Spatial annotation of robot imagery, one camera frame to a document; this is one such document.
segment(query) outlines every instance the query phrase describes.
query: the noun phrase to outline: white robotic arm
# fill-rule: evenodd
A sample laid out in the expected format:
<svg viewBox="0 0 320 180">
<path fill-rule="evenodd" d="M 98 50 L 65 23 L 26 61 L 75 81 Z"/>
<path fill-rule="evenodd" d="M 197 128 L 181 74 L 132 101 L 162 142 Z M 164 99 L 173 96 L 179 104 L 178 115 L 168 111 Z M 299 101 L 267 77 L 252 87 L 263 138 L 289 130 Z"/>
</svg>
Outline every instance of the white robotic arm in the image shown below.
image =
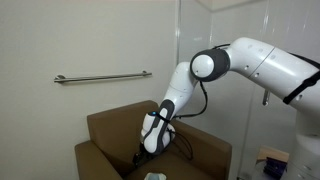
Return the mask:
<svg viewBox="0 0 320 180">
<path fill-rule="evenodd" d="M 145 117 L 141 142 L 146 150 L 151 154 L 160 154 L 169 144 L 172 137 L 168 129 L 174 131 L 169 121 L 190 99 L 198 81 L 214 81 L 228 71 L 247 77 L 298 110 L 301 115 L 297 118 L 297 124 L 299 119 L 304 119 L 301 125 L 304 129 L 297 133 L 302 134 L 304 144 L 301 145 L 297 138 L 297 150 L 291 155 L 291 172 L 298 172 L 300 175 L 306 173 L 301 176 L 310 175 L 320 179 L 320 83 L 317 83 L 320 79 L 319 67 L 274 46 L 249 38 L 234 41 L 226 50 L 199 52 L 190 63 L 183 62 L 177 66 L 158 116 L 148 114 Z M 310 126 L 310 123 L 312 132 L 307 132 L 310 129 L 305 127 Z"/>
</svg>

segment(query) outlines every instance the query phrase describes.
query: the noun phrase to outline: brown armchair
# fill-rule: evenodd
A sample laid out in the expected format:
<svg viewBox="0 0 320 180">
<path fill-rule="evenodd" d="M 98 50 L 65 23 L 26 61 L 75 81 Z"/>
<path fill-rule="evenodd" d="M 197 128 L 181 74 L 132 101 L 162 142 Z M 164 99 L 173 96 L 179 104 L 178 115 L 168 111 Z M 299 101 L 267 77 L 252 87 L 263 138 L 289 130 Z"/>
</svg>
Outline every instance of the brown armchair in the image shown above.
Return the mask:
<svg viewBox="0 0 320 180">
<path fill-rule="evenodd" d="M 134 167 L 132 158 L 139 151 L 144 116 L 157 109 L 155 102 L 144 101 L 89 115 L 90 141 L 75 147 L 80 179 L 143 180 L 152 172 L 163 173 L 169 180 L 227 180 L 231 145 L 176 120 L 172 125 L 192 145 L 193 160 L 187 160 L 182 153 L 187 153 L 186 149 L 175 138 L 175 145 L 171 143 L 164 153 Z"/>
</svg>

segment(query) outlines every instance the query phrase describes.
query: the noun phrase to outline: armchair backrest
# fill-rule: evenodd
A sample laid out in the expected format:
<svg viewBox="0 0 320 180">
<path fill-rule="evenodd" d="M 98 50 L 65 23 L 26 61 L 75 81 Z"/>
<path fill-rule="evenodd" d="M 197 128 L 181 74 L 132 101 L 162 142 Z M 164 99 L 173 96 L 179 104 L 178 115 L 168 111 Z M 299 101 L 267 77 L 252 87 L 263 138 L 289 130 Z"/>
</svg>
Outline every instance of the armchair backrest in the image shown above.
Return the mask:
<svg viewBox="0 0 320 180">
<path fill-rule="evenodd" d="M 90 139 L 122 177 L 134 170 L 132 158 L 139 151 L 144 116 L 157 109 L 157 103 L 144 101 L 87 117 Z"/>
</svg>

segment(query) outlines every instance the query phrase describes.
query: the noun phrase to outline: metal grab bar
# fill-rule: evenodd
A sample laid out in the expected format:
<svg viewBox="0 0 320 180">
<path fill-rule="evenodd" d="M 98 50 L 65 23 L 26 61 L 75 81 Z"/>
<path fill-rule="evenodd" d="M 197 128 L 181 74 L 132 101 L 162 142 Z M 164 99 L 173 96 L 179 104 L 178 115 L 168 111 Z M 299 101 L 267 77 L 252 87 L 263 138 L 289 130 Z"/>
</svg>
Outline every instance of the metal grab bar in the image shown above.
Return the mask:
<svg viewBox="0 0 320 180">
<path fill-rule="evenodd" d="M 123 75 L 112 75 L 112 76 L 93 76 L 93 77 L 78 77 L 78 78 L 66 78 L 63 75 L 57 75 L 54 78 L 55 83 L 65 83 L 72 81 L 92 81 L 92 80 L 101 80 L 101 79 L 116 79 L 116 78 L 129 78 L 129 77 L 137 77 L 137 76 L 150 76 L 152 73 L 148 73 L 143 71 L 142 73 L 137 74 L 123 74 Z"/>
</svg>

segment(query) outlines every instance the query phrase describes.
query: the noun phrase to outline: armchair armrest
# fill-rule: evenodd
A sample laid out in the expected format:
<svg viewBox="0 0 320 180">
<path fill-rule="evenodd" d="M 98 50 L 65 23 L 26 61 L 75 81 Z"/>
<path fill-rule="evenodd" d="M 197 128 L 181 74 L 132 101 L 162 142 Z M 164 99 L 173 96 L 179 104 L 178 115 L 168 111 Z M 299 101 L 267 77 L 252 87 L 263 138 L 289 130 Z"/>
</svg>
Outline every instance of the armchair armrest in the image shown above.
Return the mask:
<svg viewBox="0 0 320 180">
<path fill-rule="evenodd" d="M 172 121 L 172 125 L 176 132 L 182 134 L 190 142 L 193 148 L 191 163 L 194 166 L 199 167 L 216 179 L 228 179 L 232 156 L 232 147 L 229 143 L 177 120 Z M 184 147 L 177 138 L 174 142 L 179 147 Z M 170 150 L 175 151 L 180 156 L 180 151 L 188 154 L 185 148 L 177 149 L 171 146 Z"/>
<path fill-rule="evenodd" d="M 81 180 L 122 180 L 108 159 L 92 141 L 76 145 L 75 152 Z"/>
</svg>

